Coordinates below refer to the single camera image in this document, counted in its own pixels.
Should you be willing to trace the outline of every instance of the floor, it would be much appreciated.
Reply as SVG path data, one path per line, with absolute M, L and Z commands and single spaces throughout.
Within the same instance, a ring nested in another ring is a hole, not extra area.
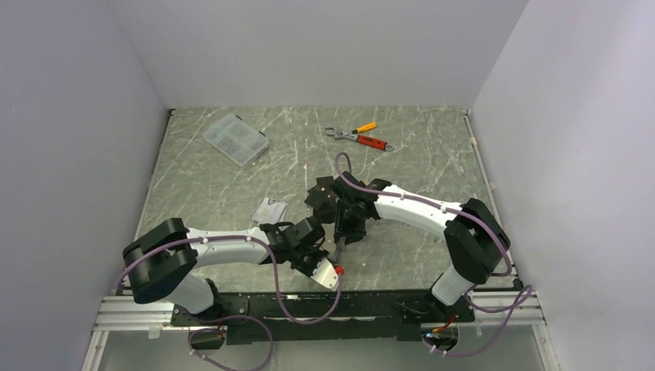
M 202 137 L 228 113 L 239 115 L 270 140 L 270 149 L 243 168 Z M 324 135 L 325 127 L 352 129 L 370 121 L 378 127 L 368 135 L 389 142 L 395 151 Z M 333 158 L 340 151 L 351 156 L 353 174 L 365 182 L 381 178 L 434 199 L 466 202 L 474 197 L 489 202 L 459 108 L 189 108 L 175 110 L 171 117 L 140 233 L 175 216 L 201 230 L 246 230 L 256 226 L 251 218 L 266 196 L 287 202 L 286 220 L 297 222 L 311 214 L 303 201 L 315 179 L 336 175 Z M 367 231 L 365 239 L 348 245 L 339 257 L 346 272 L 345 290 L 428 288 L 450 264 L 445 243 L 415 227 L 369 220 Z M 497 270 L 504 270 L 502 262 Z M 266 265 L 220 265 L 193 274 L 211 278 L 220 291 L 273 290 Z M 511 279 L 492 277 L 486 286 L 511 287 Z M 284 291 L 321 290 L 286 264 L 280 285 Z

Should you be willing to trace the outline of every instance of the yellow-handled tool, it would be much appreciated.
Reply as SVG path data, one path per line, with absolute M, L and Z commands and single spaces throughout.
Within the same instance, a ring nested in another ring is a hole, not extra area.
M 351 131 L 351 133 L 352 134 L 359 134 L 359 133 L 362 133 L 363 131 L 375 129 L 375 127 L 377 127 L 377 126 L 378 125 L 375 122 L 369 122 L 368 124 L 366 124 L 364 126 L 360 126 L 359 128 L 354 129 L 353 131 Z

